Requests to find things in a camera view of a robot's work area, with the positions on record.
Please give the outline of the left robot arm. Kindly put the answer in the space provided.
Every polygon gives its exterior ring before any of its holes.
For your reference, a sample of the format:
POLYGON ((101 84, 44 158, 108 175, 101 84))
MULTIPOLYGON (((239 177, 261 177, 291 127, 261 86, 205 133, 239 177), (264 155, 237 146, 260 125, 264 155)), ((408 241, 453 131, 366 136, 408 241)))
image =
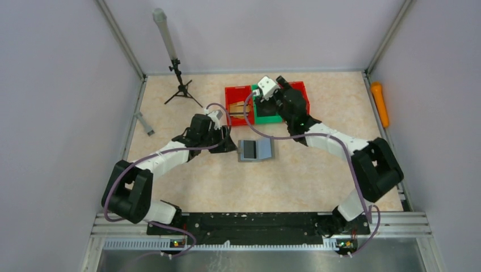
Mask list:
POLYGON ((171 224, 180 208, 154 200, 153 182, 204 150, 234 151, 236 146, 228 135, 229 128, 220 123, 222 115, 220 110, 196 114, 189 127, 160 150, 134 162, 118 161, 101 200, 104 212, 112 212, 134 224, 141 221, 171 224))

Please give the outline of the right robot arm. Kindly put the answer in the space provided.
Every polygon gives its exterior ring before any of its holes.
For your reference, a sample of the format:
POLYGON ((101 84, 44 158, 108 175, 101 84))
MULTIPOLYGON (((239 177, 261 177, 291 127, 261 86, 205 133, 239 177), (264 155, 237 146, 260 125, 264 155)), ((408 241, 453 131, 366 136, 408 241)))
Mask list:
POLYGON ((308 114, 301 91, 282 76, 273 93, 276 109, 294 141, 345 159, 355 182, 354 190, 337 205, 327 221, 327 232, 344 232, 351 223, 396 187, 404 173, 386 140, 364 140, 341 133, 308 114))

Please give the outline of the grey card holder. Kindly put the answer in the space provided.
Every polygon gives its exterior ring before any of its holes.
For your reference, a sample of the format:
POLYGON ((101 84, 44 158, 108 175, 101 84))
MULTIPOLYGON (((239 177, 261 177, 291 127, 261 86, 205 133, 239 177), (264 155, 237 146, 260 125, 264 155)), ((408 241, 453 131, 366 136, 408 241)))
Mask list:
POLYGON ((275 158, 275 142, 270 138, 238 141, 239 162, 262 162, 275 158))

